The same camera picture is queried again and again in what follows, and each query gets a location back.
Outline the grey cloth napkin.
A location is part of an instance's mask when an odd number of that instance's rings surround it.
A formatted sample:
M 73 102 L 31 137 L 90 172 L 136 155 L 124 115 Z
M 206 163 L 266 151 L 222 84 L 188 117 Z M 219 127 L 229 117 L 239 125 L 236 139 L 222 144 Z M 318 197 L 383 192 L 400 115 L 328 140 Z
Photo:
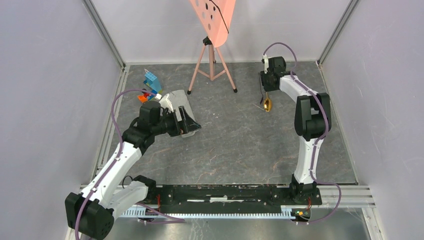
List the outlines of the grey cloth napkin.
M 178 121 L 181 120 L 181 116 L 180 116 L 180 112 L 179 112 L 179 106 L 184 106 L 185 110 L 189 114 L 189 116 L 195 120 L 194 113 L 193 113 L 193 110 L 192 110 L 191 105 L 189 103 L 186 92 L 184 90 L 180 89 L 180 90 L 171 91 L 169 94 L 170 94 L 170 100 L 172 102 L 172 106 L 174 108 L 174 111 L 176 112 L 177 120 Z M 162 115 L 164 116 L 167 112 L 169 112 L 169 110 L 167 108 L 164 108 Z M 181 136 L 182 138 L 187 138 L 187 137 L 193 136 L 196 132 L 189 133 L 189 134 L 182 134 L 182 135 L 179 135 L 179 136 Z

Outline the gold spoon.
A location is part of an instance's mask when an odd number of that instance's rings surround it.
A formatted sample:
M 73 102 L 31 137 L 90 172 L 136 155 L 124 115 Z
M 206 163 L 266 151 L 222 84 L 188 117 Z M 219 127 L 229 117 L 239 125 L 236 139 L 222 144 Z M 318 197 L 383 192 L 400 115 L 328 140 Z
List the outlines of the gold spoon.
M 270 112 L 273 107 L 272 100 L 269 98 L 268 92 L 265 92 L 265 97 L 263 100 L 263 108 L 266 112 Z

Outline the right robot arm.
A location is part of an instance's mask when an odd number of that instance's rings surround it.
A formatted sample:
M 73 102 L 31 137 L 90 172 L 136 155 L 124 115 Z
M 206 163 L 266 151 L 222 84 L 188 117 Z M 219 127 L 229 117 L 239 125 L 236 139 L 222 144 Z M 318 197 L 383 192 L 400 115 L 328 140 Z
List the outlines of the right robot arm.
M 262 56 L 264 69 L 259 73 L 266 93 L 280 90 L 296 104 L 294 129 L 299 136 L 299 153 L 296 169 L 289 185 L 290 196 L 298 198 L 318 193 L 316 166 L 324 138 L 331 130 L 331 106 L 327 93 L 319 93 L 287 70 L 282 56 Z

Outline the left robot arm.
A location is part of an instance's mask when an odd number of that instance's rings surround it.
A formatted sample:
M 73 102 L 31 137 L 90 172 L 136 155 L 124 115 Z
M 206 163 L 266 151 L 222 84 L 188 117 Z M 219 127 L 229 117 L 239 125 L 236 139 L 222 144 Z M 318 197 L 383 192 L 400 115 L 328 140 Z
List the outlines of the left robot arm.
M 190 117 L 184 106 L 170 110 L 157 101 L 142 105 L 105 167 L 80 193 L 71 192 L 65 198 L 67 224 L 74 229 L 75 238 L 83 234 L 103 240 L 122 213 L 147 197 L 155 181 L 144 176 L 135 177 L 126 188 L 115 191 L 156 136 L 177 137 L 200 129 L 201 125 Z

